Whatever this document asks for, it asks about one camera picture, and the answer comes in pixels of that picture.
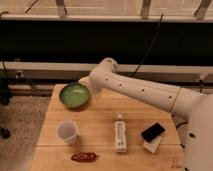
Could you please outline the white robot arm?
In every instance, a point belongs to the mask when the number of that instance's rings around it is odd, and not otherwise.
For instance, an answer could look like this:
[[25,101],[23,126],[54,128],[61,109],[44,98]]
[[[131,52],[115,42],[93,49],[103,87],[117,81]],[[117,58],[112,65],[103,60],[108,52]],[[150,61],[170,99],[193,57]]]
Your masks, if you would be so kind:
[[213,94],[121,76],[117,67],[104,58],[79,82],[91,93],[106,88],[187,119],[183,170],[213,171]]

